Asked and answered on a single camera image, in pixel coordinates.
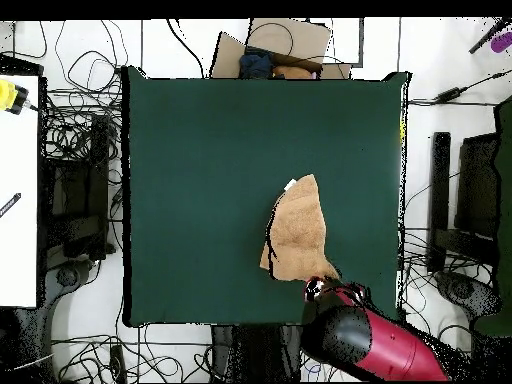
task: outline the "red robot arm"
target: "red robot arm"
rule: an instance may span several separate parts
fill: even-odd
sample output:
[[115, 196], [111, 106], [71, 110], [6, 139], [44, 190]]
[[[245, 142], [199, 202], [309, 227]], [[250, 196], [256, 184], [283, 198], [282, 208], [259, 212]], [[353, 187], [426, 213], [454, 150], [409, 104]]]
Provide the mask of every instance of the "red robot arm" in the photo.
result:
[[418, 337], [364, 306], [364, 288], [311, 279], [305, 290], [303, 350], [313, 359], [353, 364], [387, 381], [449, 381]]

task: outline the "dark green tabletop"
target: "dark green tabletop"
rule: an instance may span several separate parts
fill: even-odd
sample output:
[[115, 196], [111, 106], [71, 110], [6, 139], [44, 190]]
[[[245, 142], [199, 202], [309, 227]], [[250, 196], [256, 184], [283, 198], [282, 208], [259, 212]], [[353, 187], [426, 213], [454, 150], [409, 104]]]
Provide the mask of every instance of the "dark green tabletop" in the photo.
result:
[[128, 78], [132, 325], [299, 323], [303, 283], [274, 281], [259, 262], [274, 202], [307, 174], [328, 258], [395, 317], [406, 74], [150, 80], [129, 68]]

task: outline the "yellow object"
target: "yellow object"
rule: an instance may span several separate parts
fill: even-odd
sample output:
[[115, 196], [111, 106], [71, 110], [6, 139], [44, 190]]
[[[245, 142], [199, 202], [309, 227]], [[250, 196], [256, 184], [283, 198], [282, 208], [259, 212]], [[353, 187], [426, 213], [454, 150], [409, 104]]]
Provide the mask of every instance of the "yellow object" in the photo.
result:
[[405, 138], [405, 122], [400, 121], [400, 144], [402, 144], [402, 140]]
[[17, 96], [18, 90], [12, 82], [0, 80], [0, 110], [11, 109]]

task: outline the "white table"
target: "white table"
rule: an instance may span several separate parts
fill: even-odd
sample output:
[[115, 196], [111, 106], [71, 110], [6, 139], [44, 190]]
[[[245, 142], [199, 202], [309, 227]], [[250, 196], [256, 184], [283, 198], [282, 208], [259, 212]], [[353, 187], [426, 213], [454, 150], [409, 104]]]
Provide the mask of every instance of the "white table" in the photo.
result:
[[[38, 77], [0, 75], [29, 91], [37, 106]], [[37, 112], [0, 112], [0, 207], [21, 199], [0, 218], [0, 306], [36, 306]]]

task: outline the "cardboard box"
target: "cardboard box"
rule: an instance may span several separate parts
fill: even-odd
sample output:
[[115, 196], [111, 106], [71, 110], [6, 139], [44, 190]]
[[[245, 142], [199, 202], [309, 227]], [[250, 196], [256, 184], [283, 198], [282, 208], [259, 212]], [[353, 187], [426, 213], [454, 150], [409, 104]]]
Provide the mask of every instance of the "cardboard box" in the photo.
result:
[[221, 32], [210, 78], [239, 78], [246, 47], [273, 53], [274, 65], [290, 65], [316, 72], [319, 79], [347, 79], [350, 65], [323, 64], [331, 30], [323, 25], [286, 18], [254, 18], [245, 44]]

